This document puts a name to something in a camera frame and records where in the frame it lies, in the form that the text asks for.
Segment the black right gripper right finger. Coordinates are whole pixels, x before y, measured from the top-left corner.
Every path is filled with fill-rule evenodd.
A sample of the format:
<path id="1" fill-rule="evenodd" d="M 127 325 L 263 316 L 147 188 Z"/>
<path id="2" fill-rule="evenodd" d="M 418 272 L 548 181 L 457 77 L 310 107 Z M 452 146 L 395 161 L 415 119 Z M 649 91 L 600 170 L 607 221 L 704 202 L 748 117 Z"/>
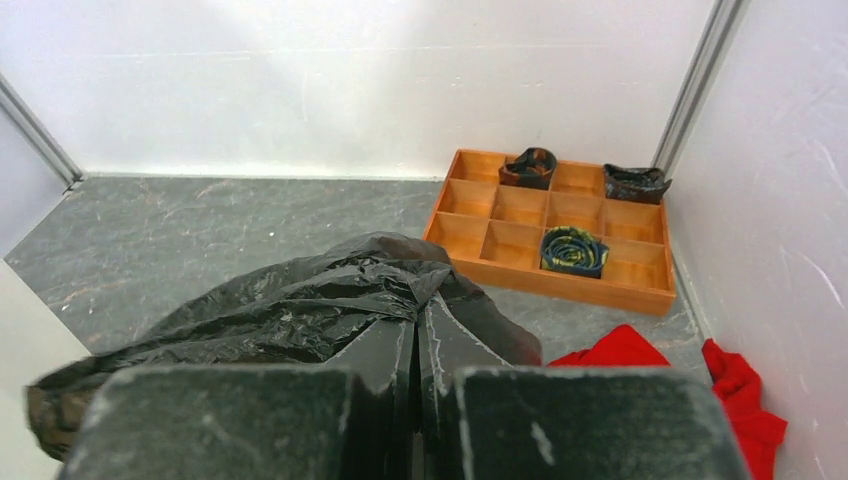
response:
<path id="1" fill-rule="evenodd" d="M 427 479 L 745 479 L 718 399 L 669 368 L 513 366 L 432 298 L 418 322 Z"/>

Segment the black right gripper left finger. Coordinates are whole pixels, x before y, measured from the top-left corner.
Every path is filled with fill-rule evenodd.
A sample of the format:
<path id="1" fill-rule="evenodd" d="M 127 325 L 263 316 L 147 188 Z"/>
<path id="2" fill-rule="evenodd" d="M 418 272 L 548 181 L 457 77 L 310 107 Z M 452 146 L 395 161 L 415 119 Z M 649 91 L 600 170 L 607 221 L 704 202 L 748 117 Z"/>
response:
<path id="1" fill-rule="evenodd" d="M 377 322 L 322 364 L 113 375 L 63 479 L 408 479 L 413 324 Z"/>

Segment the black trash bag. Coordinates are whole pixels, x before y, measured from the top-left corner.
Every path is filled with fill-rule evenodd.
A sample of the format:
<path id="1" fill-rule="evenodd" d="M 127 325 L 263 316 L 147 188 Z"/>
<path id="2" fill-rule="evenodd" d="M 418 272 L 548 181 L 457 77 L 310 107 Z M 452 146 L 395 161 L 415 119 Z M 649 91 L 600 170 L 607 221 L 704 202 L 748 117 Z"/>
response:
<path id="1" fill-rule="evenodd" d="M 539 340 L 513 323 L 439 245 L 373 232 L 327 252 L 237 276 L 179 306 L 130 344 L 59 368 L 25 390 L 40 448 L 64 460 L 94 393 L 138 365 L 329 360 L 377 322 L 412 323 L 441 298 L 506 362 L 537 365 Z"/>

